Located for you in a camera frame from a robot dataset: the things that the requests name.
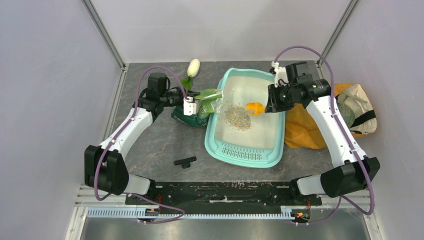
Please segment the black bag clip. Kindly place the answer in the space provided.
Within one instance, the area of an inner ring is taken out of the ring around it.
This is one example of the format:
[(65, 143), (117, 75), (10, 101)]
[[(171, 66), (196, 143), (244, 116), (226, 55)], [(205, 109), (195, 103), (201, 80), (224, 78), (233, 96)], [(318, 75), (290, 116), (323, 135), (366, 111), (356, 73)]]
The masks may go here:
[(175, 160), (173, 164), (175, 166), (181, 166), (182, 169), (187, 169), (191, 167), (191, 163), (197, 160), (196, 156)]

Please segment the orange plastic scoop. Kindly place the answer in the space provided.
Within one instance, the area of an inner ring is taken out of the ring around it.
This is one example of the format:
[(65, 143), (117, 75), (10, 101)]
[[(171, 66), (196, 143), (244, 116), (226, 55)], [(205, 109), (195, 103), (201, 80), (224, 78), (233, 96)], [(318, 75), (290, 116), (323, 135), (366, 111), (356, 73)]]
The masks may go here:
[(246, 110), (251, 116), (259, 116), (265, 113), (265, 107), (260, 102), (250, 102), (246, 104)]

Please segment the green litter bag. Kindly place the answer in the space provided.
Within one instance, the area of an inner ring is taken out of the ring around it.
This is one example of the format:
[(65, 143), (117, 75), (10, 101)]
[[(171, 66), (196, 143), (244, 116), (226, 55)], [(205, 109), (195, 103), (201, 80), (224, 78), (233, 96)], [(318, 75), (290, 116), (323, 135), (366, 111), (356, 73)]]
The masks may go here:
[(184, 115), (182, 107), (175, 107), (171, 112), (171, 117), (192, 127), (206, 127), (211, 114), (219, 113), (223, 105), (222, 89), (203, 89), (197, 92), (189, 91), (196, 94), (195, 100), (198, 102), (198, 112), (194, 115)]

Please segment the teal plastic litter box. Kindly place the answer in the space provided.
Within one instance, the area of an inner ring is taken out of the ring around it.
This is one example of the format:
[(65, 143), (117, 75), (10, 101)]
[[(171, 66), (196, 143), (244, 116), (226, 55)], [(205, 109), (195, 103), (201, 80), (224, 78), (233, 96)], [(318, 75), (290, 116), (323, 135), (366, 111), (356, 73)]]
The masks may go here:
[(224, 111), (231, 105), (246, 108), (247, 103), (268, 101), (268, 85), (274, 76), (256, 69), (230, 68), (218, 84), (223, 90), (219, 113), (212, 113), (206, 128), (204, 146), (215, 159), (247, 168), (271, 168), (284, 151), (284, 112), (250, 116), (251, 128), (238, 130), (226, 123)]

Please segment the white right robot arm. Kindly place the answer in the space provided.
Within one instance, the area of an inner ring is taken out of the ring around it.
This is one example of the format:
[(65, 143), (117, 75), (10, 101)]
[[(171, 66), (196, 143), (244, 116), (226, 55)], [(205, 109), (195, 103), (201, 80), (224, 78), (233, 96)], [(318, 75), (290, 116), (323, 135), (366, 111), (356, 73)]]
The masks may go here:
[(368, 157), (356, 143), (336, 104), (330, 83), (314, 80), (303, 71), (305, 61), (281, 66), (272, 61), (274, 82), (268, 85), (264, 112), (279, 113), (301, 104), (315, 121), (329, 150), (333, 169), (322, 174), (293, 179), (289, 200), (300, 205), (309, 195), (324, 194), (331, 198), (361, 191), (380, 169), (376, 157)]

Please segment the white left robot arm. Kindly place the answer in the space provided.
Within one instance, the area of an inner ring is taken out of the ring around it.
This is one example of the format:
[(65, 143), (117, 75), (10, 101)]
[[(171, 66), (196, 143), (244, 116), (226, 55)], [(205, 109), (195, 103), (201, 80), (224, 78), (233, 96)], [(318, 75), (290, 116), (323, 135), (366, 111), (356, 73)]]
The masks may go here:
[(157, 191), (153, 181), (128, 172), (125, 158), (139, 136), (157, 119), (165, 107), (181, 107), (186, 116), (199, 111), (200, 93), (183, 86), (171, 88), (161, 72), (148, 76), (147, 87), (137, 92), (137, 100), (119, 127), (99, 145), (84, 151), (84, 183), (107, 194), (137, 194), (144, 204), (152, 204)]

